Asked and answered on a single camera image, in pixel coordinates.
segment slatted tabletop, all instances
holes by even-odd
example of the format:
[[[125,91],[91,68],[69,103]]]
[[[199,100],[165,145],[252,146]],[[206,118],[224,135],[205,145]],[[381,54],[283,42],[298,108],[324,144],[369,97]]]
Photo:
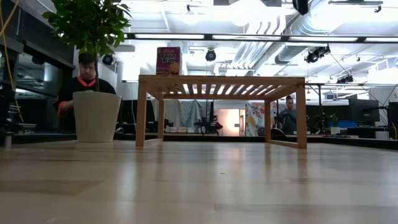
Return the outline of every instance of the slatted tabletop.
[[[304,78],[140,75],[157,99],[269,100],[295,92]]]

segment curtain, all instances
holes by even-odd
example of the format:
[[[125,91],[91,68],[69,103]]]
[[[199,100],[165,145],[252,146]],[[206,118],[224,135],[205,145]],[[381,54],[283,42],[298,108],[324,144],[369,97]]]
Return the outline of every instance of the curtain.
[[[159,102],[152,100],[156,120],[159,115]],[[210,116],[210,105],[207,105],[207,118]],[[194,128],[199,119],[206,117],[206,102],[197,100],[165,100],[165,118],[174,123],[174,127]]]

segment cereal box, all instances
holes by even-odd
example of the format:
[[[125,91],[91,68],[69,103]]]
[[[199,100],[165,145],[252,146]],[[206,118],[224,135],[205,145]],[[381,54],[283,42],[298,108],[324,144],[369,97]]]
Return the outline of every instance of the cereal box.
[[[180,47],[158,47],[156,61],[156,75],[181,74]]]

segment ductwork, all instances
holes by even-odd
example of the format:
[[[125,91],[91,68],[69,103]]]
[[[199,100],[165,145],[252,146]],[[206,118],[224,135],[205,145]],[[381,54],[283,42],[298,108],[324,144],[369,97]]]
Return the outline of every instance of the ductwork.
[[[250,4],[255,10],[251,13],[255,19],[249,23],[246,34],[280,34],[286,26],[285,16],[279,16],[275,13],[270,14],[271,10],[260,0],[240,0],[236,4]],[[268,43],[262,42],[242,42],[238,53],[231,63],[233,68],[252,68],[262,55],[264,55]]]
[[[313,0],[310,6],[310,12],[305,16],[298,17],[292,25],[286,29],[286,35],[328,35],[334,31],[337,27],[344,23],[345,18],[341,14],[338,14],[328,4],[328,0]],[[258,74],[261,71],[278,72],[274,65],[264,65],[270,63],[287,64],[292,59],[300,54],[303,50],[307,49],[306,46],[294,46],[286,45],[284,43],[276,42],[273,43],[261,60],[259,60],[254,67],[254,74]]]

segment track light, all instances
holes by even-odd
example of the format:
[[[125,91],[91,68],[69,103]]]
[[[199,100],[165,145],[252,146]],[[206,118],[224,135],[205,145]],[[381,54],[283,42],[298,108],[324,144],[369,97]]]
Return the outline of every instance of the track light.
[[[337,84],[345,84],[345,83],[352,83],[354,81],[354,78],[352,75],[347,75],[344,76],[343,78],[337,79]]]
[[[330,52],[331,51],[329,45],[327,45],[326,47],[317,47],[313,52],[309,52],[304,60],[307,63],[315,63],[319,59],[323,58],[326,54],[329,54]]]
[[[306,13],[308,12],[308,0],[293,0],[293,7],[302,16],[306,15]]]
[[[377,6],[377,9],[374,10],[374,13],[379,13],[381,11],[381,5]]]

